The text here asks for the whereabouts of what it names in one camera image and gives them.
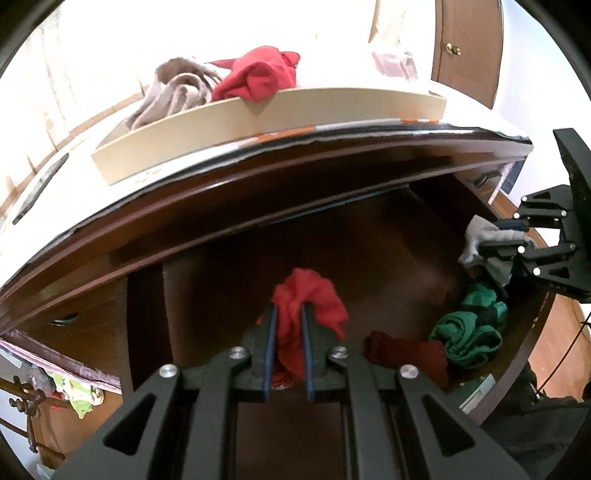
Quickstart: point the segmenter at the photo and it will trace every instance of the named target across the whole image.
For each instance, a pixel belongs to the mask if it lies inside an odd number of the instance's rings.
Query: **black cable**
[[[548,378],[546,378],[546,380],[544,381],[544,383],[542,383],[542,386],[540,388],[538,388],[535,391],[536,395],[540,395],[540,392],[542,391],[542,389],[546,386],[546,383],[549,382],[550,378],[552,378],[552,376],[556,373],[556,371],[560,368],[560,366],[562,365],[562,362],[564,362],[564,359],[566,359],[566,356],[570,353],[570,351],[573,349],[574,344],[576,343],[577,339],[579,338],[579,336],[581,335],[581,333],[583,333],[583,330],[586,326],[589,326],[589,324],[587,323],[589,321],[589,317],[591,317],[591,312],[589,312],[589,314],[587,315],[587,318],[585,318],[585,321],[581,323],[581,328],[579,329],[577,335],[575,335],[573,342],[570,344],[569,348],[566,350],[566,353],[563,355],[563,357],[560,359],[560,362],[558,362],[558,365],[556,365],[556,368],[554,370],[552,370],[552,373],[550,374],[550,376]]]

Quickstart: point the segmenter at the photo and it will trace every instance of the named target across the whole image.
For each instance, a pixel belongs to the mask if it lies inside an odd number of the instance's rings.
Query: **laundry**
[[[334,285],[314,270],[294,269],[275,287],[271,301],[277,305],[277,360],[272,384],[280,390],[304,379],[301,304],[312,302],[318,324],[333,329],[339,342],[345,338],[343,326],[349,315]]]
[[[216,67],[230,69],[214,88],[212,101],[240,97],[262,102],[279,90],[294,88],[299,61],[300,54],[269,46],[255,48],[239,59],[212,61]]]
[[[373,44],[371,51],[376,69],[386,77],[401,77],[408,82],[418,80],[417,67],[413,54],[408,51],[397,51]]]
[[[373,330],[365,339],[363,355],[370,363],[386,368],[414,365],[439,387],[449,385],[447,357],[438,340],[416,342],[392,338],[387,333]]]
[[[451,364],[478,368],[501,347],[506,317],[507,305],[497,301],[495,290],[477,282],[471,285],[460,309],[439,320],[429,339],[443,343]]]
[[[144,103],[127,118],[125,125],[136,130],[167,116],[174,115],[211,100],[220,76],[192,59],[178,57],[158,66],[154,83]]]
[[[92,407],[101,405],[105,399],[105,393],[100,389],[87,383],[78,382],[58,373],[48,372],[56,383],[56,390],[61,393],[64,400],[70,404],[78,414],[79,419],[92,411]]]
[[[515,240],[526,241],[534,245],[534,241],[525,233],[524,231],[501,229],[494,223],[475,215],[466,228],[466,247],[458,261],[467,268],[482,265],[495,282],[505,286],[511,279],[513,260],[502,260],[498,257],[483,258],[478,253],[478,247],[482,242],[511,242]]]

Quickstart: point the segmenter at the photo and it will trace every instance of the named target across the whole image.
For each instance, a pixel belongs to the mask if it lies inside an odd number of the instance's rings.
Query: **door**
[[[503,50],[500,0],[436,0],[436,12],[433,80],[492,108]]]

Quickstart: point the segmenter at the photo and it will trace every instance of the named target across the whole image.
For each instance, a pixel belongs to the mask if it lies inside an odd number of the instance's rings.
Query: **green fabric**
[[[78,414],[79,419],[83,419],[84,415],[92,411],[92,404],[86,400],[70,400],[70,405]]]
[[[53,378],[56,383],[57,391],[65,394],[70,401],[70,405],[78,414],[79,419],[83,419],[84,415],[92,411],[92,403],[87,398],[92,398],[92,388],[83,385],[82,383],[66,378],[61,374],[55,372],[48,372],[49,376]]]
[[[435,325],[430,340],[443,343],[449,362],[463,369],[485,365],[502,343],[507,305],[496,301],[494,290],[474,283],[462,301],[464,307],[491,307],[492,314],[458,311],[448,313]]]

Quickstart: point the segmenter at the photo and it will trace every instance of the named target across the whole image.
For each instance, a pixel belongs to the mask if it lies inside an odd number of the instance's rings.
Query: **red sock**
[[[447,357],[441,342],[414,342],[374,330],[365,339],[363,354],[371,363],[382,367],[414,365],[439,387],[449,385]]]

